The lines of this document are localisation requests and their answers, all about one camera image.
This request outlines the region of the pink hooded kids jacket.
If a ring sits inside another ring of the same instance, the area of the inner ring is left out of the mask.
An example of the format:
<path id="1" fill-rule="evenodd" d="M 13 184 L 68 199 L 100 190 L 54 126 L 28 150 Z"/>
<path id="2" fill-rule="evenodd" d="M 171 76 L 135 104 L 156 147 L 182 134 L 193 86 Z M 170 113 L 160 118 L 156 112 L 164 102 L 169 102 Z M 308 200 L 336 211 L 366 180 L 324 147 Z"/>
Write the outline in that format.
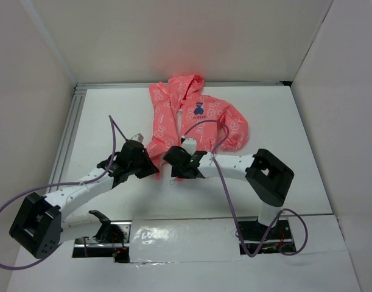
<path id="1" fill-rule="evenodd" d="M 167 83 L 149 86 L 153 106 L 153 134 L 147 152 L 160 169 L 164 155 L 172 146 L 181 145 L 182 136 L 196 139 L 197 150 L 211 151 L 221 140 L 223 151 L 237 151 L 249 140 L 245 117 L 229 102 L 202 93 L 205 80 L 199 75 L 177 75 Z"/>

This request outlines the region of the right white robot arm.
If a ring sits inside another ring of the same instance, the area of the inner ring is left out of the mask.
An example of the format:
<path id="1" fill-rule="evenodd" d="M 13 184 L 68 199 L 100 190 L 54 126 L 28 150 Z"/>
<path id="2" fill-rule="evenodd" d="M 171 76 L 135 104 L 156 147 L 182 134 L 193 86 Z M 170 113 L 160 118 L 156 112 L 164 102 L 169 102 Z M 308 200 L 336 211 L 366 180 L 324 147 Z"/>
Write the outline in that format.
<path id="1" fill-rule="evenodd" d="M 172 166 L 172 175 L 183 179 L 224 177 L 248 182 L 262 201 L 256 230 L 262 238 L 271 238 L 278 230 L 274 220 L 282 209 L 294 172 L 270 151 L 260 148 L 254 155 L 222 155 L 207 151 L 189 154 L 173 146 L 164 155 Z"/>

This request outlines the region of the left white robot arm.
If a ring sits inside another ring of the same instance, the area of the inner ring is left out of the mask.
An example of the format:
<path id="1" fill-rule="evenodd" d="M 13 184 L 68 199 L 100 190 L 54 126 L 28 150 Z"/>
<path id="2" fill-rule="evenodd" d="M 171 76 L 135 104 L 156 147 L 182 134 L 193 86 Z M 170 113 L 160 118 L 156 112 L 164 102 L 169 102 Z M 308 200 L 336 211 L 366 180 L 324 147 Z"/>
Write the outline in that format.
<path id="1" fill-rule="evenodd" d="M 143 144 L 127 140 L 121 151 L 97 164 L 77 184 L 40 196 L 25 197 L 10 227 L 9 234 L 36 259 L 47 257 L 57 245 L 79 237 L 91 237 L 98 243 L 110 238 L 111 220 L 98 210 L 87 217 L 67 218 L 91 199 L 106 193 L 129 176 L 145 178 L 158 173 Z"/>

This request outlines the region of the white taped base cover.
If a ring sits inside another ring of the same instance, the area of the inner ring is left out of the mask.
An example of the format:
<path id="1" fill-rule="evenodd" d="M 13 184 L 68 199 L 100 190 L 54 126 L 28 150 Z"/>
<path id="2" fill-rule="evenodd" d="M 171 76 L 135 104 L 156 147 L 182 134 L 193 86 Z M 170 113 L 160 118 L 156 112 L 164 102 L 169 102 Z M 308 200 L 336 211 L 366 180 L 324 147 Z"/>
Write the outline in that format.
<path id="1" fill-rule="evenodd" d="M 228 262 L 240 247 L 229 218 L 135 220 L 129 255 L 134 263 Z"/>

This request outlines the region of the aluminium frame rail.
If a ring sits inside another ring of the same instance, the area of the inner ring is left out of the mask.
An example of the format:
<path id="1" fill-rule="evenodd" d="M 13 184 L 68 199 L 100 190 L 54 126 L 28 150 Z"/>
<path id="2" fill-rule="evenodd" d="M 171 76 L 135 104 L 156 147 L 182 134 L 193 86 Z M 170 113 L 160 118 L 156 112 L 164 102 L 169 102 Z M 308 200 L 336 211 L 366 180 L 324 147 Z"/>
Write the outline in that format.
<path id="1" fill-rule="evenodd" d="M 266 148 L 285 161 L 289 130 L 297 108 L 288 86 L 266 82 L 207 82 L 205 94 L 230 102 L 250 126 L 250 140 L 239 154 Z M 153 108 L 148 83 L 77 85 L 51 175 L 51 182 L 72 181 L 88 173 L 111 150 L 108 116 L 127 136 L 152 137 Z"/>

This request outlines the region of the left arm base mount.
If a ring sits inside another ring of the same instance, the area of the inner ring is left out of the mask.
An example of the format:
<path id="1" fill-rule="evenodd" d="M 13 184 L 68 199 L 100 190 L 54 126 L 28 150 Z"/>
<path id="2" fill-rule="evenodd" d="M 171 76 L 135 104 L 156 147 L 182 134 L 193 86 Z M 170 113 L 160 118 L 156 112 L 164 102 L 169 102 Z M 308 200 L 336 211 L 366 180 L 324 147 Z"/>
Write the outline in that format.
<path id="1" fill-rule="evenodd" d="M 112 258 L 115 263 L 129 263 L 131 221 L 111 221 L 98 210 L 89 214 L 100 226 L 94 235 L 75 239 L 72 258 Z"/>

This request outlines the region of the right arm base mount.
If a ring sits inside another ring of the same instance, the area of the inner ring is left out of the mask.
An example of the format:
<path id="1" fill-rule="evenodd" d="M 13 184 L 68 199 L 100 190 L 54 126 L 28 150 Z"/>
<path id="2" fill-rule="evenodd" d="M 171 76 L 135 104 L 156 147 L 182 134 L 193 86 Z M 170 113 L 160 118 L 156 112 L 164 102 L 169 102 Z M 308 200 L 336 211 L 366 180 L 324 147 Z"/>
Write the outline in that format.
<path id="1" fill-rule="evenodd" d="M 259 224 L 256 220 L 239 221 L 239 227 L 245 246 L 250 253 L 254 253 L 267 227 Z M 279 249 L 281 252 L 289 254 L 297 251 L 287 219 L 278 220 L 275 227 L 268 233 L 258 254 L 279 254 Z"/>

